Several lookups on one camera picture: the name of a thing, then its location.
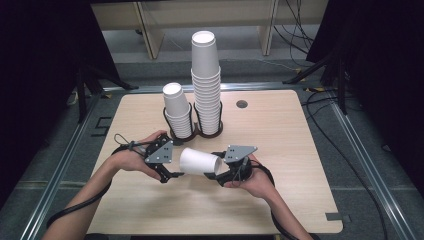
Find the tripod leg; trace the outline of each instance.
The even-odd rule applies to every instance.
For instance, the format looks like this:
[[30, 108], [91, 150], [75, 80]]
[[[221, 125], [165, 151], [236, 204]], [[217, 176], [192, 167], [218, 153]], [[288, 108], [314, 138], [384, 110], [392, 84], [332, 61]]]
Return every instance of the tripod leg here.
[[311, 75], [312, 73], [314, 73], [315, 71], [317, 71], [321, 67], [327, 65], [328, 62], [330, 61], [330, 59], [331, 59], [331, 54], [327, 55], [325, 58], [321, 59], [319, 62], [315, 63], [314, 65], [312, 65], [311, 67], [306, 69], [305, 72], [300, 73], [299, 75], [297, 75], [293, 79], [288, 80], [288, 81], [283, 81], [283, 84], [295, 84], [295, 83], [300, 82], [300, 80]]
[[122, 81], [121, 79], [110, 76], [109, 74], [99, 70], [98, 68], [95, 68], [93, 66], [87, 66], [87, 68], [90, 71], [92, 71], [93, 73], [97, 74], [98, 76], [101, 76], [101, 77], [113, 82], [114, 84], [122, 87], [125, 90], [138, 89], [138, 86], [129, 85], [128, 83]]
[[87, 103], [85, 101], [85, 90], [84, 90], [84, 70], [79, 69], [77, 74], [77, 94], [78, 94], [78, 107], [79, 107], [79, 119], [78, 122], [82, 122], [85, 115], [87, 114]]
[[339, 103], [339, 108], [342, 110], [343, 114], [346, 115], [346, 101], [345, 101], [345, 63], [342, 59], [339, 59], [339, 82], [337, 89], [337, 98]]

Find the stack of paper cups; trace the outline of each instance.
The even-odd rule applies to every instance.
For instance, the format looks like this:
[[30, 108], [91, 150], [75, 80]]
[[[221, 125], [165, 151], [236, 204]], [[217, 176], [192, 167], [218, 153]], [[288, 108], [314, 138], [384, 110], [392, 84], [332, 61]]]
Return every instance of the stack of paper cups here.
[[179, 83], [168, 83], [163, 87], [165, 116], [177, 138], [188, 138], [194, 129], [191, 121], [191, 105]]
[[192, 36], [191, 76], [200, 131], [215, 134], [221, 121], [221, 68], [212, 32], [200, 31]]

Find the tall cup stack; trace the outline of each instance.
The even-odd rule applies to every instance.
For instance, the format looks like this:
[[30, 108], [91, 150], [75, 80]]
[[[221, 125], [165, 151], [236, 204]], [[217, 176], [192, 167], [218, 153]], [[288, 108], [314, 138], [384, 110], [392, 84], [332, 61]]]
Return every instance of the tall cup stack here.
[[191, 76], [200, 131], [213, 135], [219, 131], [221, 121], [221, 68], [215, 35], [209, 31], [196, 32], [191, 43]]

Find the short cup stack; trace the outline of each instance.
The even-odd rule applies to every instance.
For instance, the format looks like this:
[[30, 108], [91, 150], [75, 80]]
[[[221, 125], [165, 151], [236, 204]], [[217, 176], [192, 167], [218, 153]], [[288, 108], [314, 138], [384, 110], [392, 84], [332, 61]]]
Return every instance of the short cup stack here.
[[187, 101], [179, 83], [168, 83], [163, 87], [164, 115], [175, 137], [186, 139], [194, 133], [191, 120], [191, 104]]

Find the forearm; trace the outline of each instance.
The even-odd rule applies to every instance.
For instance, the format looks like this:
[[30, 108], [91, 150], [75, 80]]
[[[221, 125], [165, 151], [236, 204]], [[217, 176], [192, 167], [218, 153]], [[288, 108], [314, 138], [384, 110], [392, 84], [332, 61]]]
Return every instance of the forearm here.
[[[87, 201], [97, 195], [109, 184], [117, 172], [118, 169], [115, 168], [113, 159], [108, 158], [87, 184], [68, 203], [66, 208]], [[99, 203], [100, 200], [97, 200], [93, 204], [57, 219], [49, 227], [43, 239], [57, 239], [58, 236], [60, 236], [60, 239], [83, 239]]]
[[298, 239], [312, 239], [309, 233], [299, 223], [297, 218], [290, 211], [286, 202], [277, 190], [270, 192], [264, 200], [268, 203], [272, 213], [280, 226]]

